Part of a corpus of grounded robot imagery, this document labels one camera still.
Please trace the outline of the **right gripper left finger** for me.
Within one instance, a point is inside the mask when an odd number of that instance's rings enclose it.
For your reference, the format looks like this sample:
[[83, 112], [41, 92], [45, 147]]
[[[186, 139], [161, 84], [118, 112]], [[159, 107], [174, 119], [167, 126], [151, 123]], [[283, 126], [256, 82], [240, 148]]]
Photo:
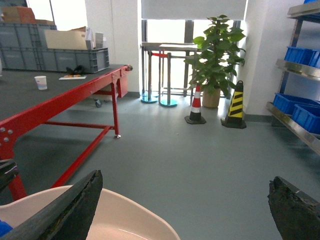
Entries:
[[103, 188], [100, 170], [93, 170], [2, 240], [85, 240]]

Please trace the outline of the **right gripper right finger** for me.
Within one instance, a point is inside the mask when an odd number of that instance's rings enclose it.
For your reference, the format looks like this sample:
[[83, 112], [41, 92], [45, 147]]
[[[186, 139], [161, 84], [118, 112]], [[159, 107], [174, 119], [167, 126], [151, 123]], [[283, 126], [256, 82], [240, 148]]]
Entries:
[[270, 181], [268, 204], [283, 240], [320, 238], [320, 202], [284, 178]]

